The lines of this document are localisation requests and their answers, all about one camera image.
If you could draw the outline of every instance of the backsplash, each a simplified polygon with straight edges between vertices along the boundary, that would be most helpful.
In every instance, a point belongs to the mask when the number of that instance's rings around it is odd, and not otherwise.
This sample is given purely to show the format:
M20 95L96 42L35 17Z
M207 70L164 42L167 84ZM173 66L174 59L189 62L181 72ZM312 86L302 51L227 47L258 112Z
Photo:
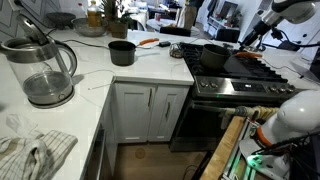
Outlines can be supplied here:
M51 27L46 14L50 12L61 11L59 0L21 0L24 7L32 13L32 15L46 26ZM43 30L41 26L30 14L22 9L16 10L14 8L13 0L0 0L0 41L6 41L17 36L22 36L24 33L16 22L16 17L22 13L28 16L34 23L36 23Z

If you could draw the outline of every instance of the wooden board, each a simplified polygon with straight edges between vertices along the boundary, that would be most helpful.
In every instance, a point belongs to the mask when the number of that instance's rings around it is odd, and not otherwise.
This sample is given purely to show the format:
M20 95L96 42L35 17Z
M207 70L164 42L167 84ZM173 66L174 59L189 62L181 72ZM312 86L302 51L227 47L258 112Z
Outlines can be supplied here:
M235 116L201 176L201 180L216 180L222 174L244 125L244 117Z

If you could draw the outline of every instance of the potted plant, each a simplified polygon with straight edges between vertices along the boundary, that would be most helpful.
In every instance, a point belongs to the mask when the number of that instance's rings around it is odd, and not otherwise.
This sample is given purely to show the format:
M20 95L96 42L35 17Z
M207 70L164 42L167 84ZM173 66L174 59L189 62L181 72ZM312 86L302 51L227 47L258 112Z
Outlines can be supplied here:
M128 34L128 26L133 29L133 20L130 13L124 13L121 0L102 0L101 8L104 10L105 19L112 37L125 39Z

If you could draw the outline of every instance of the oven door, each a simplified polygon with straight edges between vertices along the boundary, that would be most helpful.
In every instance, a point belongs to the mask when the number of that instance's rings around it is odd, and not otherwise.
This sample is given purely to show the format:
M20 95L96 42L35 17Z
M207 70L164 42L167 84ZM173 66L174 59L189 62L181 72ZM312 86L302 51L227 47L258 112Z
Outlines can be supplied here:
M170 150L177 151L213 151L216 149L229 124L221 116L222 108L238 106L273 106L243 101L196 101L188 98L181 111Z

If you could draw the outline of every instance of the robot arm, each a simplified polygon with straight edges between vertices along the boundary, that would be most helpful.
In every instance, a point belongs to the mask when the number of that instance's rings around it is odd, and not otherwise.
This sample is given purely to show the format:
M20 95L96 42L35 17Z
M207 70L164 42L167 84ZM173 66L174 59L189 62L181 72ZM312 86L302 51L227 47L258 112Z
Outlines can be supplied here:
M273 0L271 8L253 27L253 31L240 43L240 50L250 46L260 36L276 27L283 19L299 24L307 21L315 14L313 2L320 0Z

